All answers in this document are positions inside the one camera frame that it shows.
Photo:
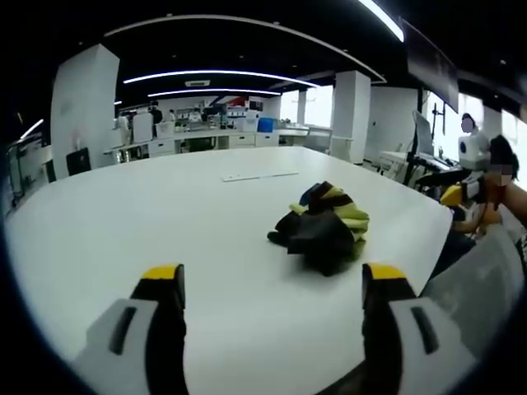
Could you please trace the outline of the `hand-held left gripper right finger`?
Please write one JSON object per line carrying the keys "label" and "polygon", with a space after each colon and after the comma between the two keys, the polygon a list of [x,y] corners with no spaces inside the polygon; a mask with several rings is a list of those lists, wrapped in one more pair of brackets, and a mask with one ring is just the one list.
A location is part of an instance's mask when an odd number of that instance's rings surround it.
{"label": "hand-held left gripper right finger", "polygon": [[476,363],[461,331],[396,267],[362,266],[365,394],[447,394]]}

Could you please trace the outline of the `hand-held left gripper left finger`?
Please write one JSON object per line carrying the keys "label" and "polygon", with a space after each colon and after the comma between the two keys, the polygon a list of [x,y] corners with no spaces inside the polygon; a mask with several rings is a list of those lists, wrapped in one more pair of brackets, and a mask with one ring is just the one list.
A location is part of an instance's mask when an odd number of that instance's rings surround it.
{"label": "hand-held left gripper left finger", "polygon": [[154,267],[87,330],[73,362],[97,394],[186,394],[184,265]]}

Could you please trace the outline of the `person's right hand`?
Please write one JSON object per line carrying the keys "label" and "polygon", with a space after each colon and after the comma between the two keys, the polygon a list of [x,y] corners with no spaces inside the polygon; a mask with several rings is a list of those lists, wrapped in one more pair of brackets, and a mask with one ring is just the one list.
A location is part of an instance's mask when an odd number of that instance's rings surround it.
{"label": "person's right hand", "polygon": [[506,195],[506,185],[495,184],[492,181],[485,181],[484,184],[484,204],[482,221],[484,225],[494,225],[501,223],[499,206]]}

